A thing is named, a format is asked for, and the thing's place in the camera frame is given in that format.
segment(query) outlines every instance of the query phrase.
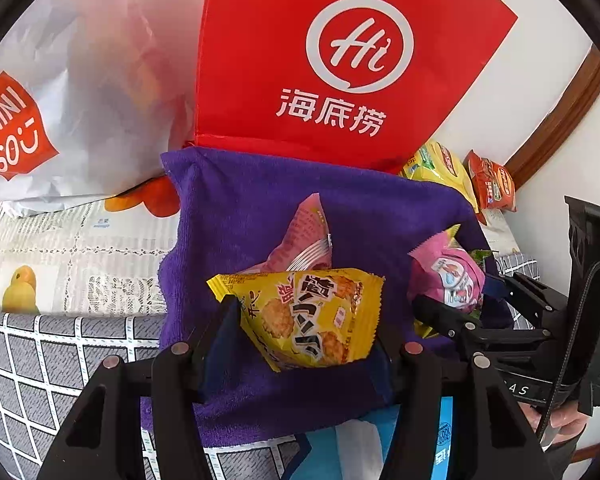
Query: screw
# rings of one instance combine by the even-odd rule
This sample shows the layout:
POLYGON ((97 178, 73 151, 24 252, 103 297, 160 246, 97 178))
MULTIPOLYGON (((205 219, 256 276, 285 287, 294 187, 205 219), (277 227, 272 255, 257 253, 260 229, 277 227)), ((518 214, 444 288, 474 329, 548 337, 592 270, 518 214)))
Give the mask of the screw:
POLYGON ((179 343, 175 343, 171 346, 171 353, 174 355, 183 355, 189 351, 189 345, 184 341, 180 341, 179 343))
POLYGON ((105 368, 115 368, 120 364, 120 357, 117 355, 110 355, 109 357, 105 357, 102 364, 105 368))
POLYGON ((491 366, 491 361, 484 355, 477 355, 474 357, 474 364, 478 368, 489 368, 489 366, 491 366))
POLYGON ((418 355, 422 353, 422 345, 415 341, 409 341, 408 343, 405 343, 404 350, 407 354, 418 355))

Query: purple towel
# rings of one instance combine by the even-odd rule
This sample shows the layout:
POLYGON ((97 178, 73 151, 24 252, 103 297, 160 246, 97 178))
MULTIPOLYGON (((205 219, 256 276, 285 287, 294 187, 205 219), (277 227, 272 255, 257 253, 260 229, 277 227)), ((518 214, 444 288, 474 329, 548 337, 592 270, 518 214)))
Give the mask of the purple towel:
MULTIPOLYGON (((180 196, 178 241, 160 266, 168 314, 161 346, 186 339, 218 307, 206 280, 266 260, 298 204, 319 192, 333 239, 333 266, 385 276, 382 321, 413 335, 406 301, 409 251, 457 223, 466 248, 488 248, 471 205, 456 190, 273 156, 186 148, 162 156, 180 196)), ((427 345, 448 344, 446 338, 427 345)), ((382 406, 361 363, 275 373, 238 334, 224 386, 195 408, 204 446, 230 446, 340 424, 382 406)), ((147 406, 143 421, 150 424, 147 406)))

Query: yellow snack package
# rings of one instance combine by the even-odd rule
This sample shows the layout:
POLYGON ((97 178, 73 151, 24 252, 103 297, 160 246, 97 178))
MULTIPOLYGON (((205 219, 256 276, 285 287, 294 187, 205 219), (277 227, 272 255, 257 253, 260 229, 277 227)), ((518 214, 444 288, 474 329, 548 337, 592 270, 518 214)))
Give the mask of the yellow snack package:
POLYGON ((367 357, 383 283, 358 269, 218 274, 207 282, 218 301, 238 298, 240 326, 276 372, 367 357))
POLYGON ((437 182, 458 190, 479 213, 474 187, 464 166, 453 153, 435 140, 422 146, 405 164, 400 176, 421 182, 437 182))

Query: pink snack package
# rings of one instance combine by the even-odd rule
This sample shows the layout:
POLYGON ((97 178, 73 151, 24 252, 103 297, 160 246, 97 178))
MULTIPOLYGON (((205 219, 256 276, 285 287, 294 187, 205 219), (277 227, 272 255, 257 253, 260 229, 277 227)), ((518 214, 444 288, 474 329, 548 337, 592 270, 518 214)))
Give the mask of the pink snack package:
POLYGON ((408 300, 429 296, 469 314, 477 305, 484 286, 484 273, 456 242, 453 227, 432 236, 409 254, 411 268, 408 300))
POLYGON ((282 243, 273 249, 267 261, 242 274, 314 269, 331 269, 331 235, 318 193, 298 206, 282 243))

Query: white circular logo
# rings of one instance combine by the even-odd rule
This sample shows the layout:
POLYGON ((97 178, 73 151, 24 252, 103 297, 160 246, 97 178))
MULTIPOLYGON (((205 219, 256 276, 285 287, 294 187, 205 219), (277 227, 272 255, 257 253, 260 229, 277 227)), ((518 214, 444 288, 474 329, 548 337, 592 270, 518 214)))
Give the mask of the white circular logo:
MULTIPOLYGON (((360 35, 373 24, 374 19, 369 18, 356 27, 346 38, 331 41, 331 46, 337 47, 336 52, 333 54, 333 57, 331 57, 331 65, 337 66, 349 48, 359 48, 360 50, 351 63, 352 68, 357 68, 365 54, 371 49, 374 49, 375 54, 373 54, 369 60, 367 67, 371 72, 379 72, 382 70, 384 66, 378 67, 377 63, 381 62, 382 56, 387 53, 391 46, 391 39, 384 38, 386 45, 380 46, 379 48, 376 47, 376 43, 384 36, 384 29, 371 37, 368 41, 363 42, 358 39, 360 35)), ((411 31, 411 25, 409 25, 409 22, 402 15, 400 10, 382 0, 338 0, 333 2, 318 13, 309 26, 309 30, 306 34, 306 56, 316 75, 328 85, 351 94, 377 92, 378 90, 382 90, 392 83, 395 83, 407 69, 411 62, 412 55, 413 32, 411 31), (320 56, 320 38, 324 28, 337 15, 351 9, 372 9, 382 12, 397 25, 402 35, 402 55, 394 69, 383 78, 373 83, 357 87, 351 87, 349 81, 341 79, 331 72, 322 60, 322 56, 320 56)))

